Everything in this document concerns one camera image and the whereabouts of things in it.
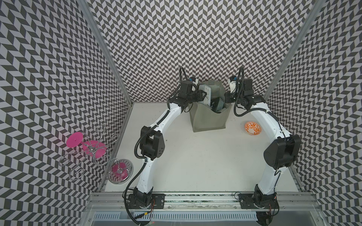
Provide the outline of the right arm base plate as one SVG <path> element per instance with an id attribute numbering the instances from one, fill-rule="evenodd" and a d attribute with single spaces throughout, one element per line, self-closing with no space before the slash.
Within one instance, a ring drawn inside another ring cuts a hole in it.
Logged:
<path id="1" fill-rule="evenodd" d="M 237 199 L 239 201 L 241 209 L 278 210 L 280 208 L 276 198 L 276 194 L 238 194 Z"/>

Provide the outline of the grey square analog clock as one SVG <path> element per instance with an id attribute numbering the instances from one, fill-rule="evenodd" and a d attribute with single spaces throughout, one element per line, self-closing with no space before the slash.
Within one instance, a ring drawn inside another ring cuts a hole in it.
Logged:
<path id="1" fill-rule="evenodd" d="M 201 84 L 199 85 L 199 90 L 203 91 L 204 99 L 200 101 L 200 104 L 203 104 L 207 107 L 211 107 L 211 96 L 212 96 L 212 89 L 209 85 Z"/>

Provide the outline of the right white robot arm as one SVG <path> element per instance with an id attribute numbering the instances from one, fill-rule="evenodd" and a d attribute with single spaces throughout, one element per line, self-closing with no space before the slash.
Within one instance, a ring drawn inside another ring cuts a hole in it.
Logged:
<path id="1" fill-rule="evenodd" d="M 230 90 L 224 96 L 227 103 L 234 104 L 234 115 L 243 117 L 251 113 L 270 139 L 264 151 L 266 168 L 253 195 L 254 203 L 260 206 L 262 202 L 275 198 L 275 187 L 281 174 L 297 159 L 301 138 L 285 129 L 265 99 L 254 93 L 252 79 L 232 76 L 229 78 L 229 87 Z"/>

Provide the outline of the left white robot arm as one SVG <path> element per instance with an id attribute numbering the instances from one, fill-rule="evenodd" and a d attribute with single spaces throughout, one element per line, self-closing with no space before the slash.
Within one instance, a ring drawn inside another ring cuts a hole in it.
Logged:
<path id="1" fill-rule="evenodd" d="M 143 165 L 134 179 L 139 179 L 133 190 L 135 199 L 144 206 L 151 203 L 153 191 L 153 165 L 165 151 L 164 134 L 174 120 L 194 102 L 203 101 L 206 92 L 197 88 L 198 79 L 192 77 L 182 81 L 167 100 L 167 109 L 149 127 L 144 126 L 136 142 L 134 154 L 143 160 Z"/>

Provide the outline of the green rectangular analog clock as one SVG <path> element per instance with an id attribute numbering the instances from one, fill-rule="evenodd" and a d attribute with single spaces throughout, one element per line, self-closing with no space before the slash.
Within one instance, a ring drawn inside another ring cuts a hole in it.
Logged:
<path id="1" fill-rule="evenodd" d="M 215 113 L 222 113 L 226 108 L 224 107 L 224 101 L 218 97 L 212 101 L 212 111 Z"/>

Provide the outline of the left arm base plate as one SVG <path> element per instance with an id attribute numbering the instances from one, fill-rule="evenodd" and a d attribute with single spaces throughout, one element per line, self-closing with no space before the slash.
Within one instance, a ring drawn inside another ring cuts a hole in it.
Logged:
<path id="1" fill-rule="evenodd" d="M 129 209 L 163 209 L 165 205 L 165 194 L 156 193 L 150 195 L 130 194 L 126 204 Z"/>

